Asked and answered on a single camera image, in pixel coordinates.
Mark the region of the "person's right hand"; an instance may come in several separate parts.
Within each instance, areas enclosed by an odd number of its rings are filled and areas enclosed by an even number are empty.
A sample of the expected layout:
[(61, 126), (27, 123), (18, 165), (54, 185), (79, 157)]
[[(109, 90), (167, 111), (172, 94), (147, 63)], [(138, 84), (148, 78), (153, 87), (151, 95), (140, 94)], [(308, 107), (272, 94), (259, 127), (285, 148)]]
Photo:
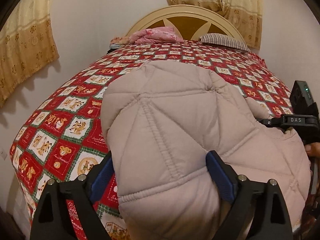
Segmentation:
[(305, 145), (305, 150), (308, 156), (320, 158), (320, 143), (314, 142), (308, 145)]

